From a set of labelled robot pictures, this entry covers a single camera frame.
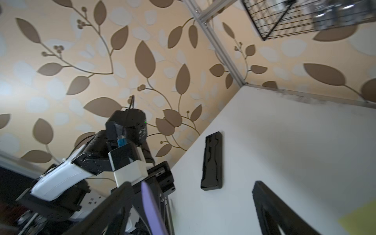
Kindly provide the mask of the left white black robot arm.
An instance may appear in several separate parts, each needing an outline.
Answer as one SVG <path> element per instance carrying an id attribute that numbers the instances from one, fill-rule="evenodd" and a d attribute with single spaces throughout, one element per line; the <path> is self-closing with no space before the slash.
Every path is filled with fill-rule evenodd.
<path id="1" fill-rule="evenodd" d="M 168 196 L 175 191 L 167 162 L 155 164 L 146 115 L 117 110 L 106 128 L 52 165 L 17 199 L 52 235 L 172 235 Z"/>

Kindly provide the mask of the purple square paper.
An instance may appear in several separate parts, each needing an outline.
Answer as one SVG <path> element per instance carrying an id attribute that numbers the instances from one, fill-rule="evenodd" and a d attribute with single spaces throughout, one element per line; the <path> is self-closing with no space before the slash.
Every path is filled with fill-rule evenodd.
<path id="1" fill-rule="evenodd" d="M 153 235 L 168 235 L 167 228 L 158 210 L 153 193 L 145 181 L 141 183 L 141 192 L 143 207 L 151 233 Z"/>

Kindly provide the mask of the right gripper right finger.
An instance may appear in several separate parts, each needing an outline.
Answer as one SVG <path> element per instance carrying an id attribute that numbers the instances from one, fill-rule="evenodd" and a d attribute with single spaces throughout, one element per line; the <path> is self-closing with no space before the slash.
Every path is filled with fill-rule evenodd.
<path id="1" fill-rule="evenodd" d="M 256 181 L 252 194 L 263 235 L 320 235 L 264 182 Z"/>

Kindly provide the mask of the yellow square paper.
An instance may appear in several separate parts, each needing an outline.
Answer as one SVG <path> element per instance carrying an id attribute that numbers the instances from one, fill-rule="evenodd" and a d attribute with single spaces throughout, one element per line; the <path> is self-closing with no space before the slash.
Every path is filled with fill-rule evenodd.
<path id="1" fill-rule="evenodd" d="M 376 201 L 372 201 L 339 219 L 349 235 L 376 234 Z"/>

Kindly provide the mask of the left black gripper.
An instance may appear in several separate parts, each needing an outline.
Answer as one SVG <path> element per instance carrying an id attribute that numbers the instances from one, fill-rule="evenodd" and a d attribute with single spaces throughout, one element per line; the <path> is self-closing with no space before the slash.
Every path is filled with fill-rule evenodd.
<path id="1" fill-rule="evenodd" d="M 148 184 L 152 198 L 156 203 L 157 212 L 164 222 L 168 235 L 174 234 L 170 203 L 168 196 L 175 191 L 174 179 L 170 167 L 166 161 L 152 167 L 148 171 L 149 176 L 144 179 Z M 133 208 L 137 212 L 139 218 L 136 219 L 134 235 L 150 235 L 149 223 L 146 217 L 146 210 L 142 203 L 141 183 L 133 186 L 135 197 L 133 200 Z"/>

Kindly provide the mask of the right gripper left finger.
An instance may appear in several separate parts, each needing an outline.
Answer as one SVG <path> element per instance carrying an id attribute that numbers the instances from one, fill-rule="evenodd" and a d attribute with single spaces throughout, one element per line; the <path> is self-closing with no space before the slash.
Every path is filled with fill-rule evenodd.
<path id="1" fill-rule="evenodd" d="M 124 235 L 132 208 L 134 191 L 125 182 L 82 221 L 65 232 L 66 235 Z"/>

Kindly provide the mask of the black flat tray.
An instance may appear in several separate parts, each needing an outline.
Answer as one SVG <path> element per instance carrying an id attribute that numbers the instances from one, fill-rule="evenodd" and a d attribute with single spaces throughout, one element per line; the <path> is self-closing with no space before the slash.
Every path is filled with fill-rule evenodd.
<path id="1" fill-rule="evenodd" d="M 215 132 L 205 139 L 201 189 L 212 191 L 223 186 L 222 134 Z"/>

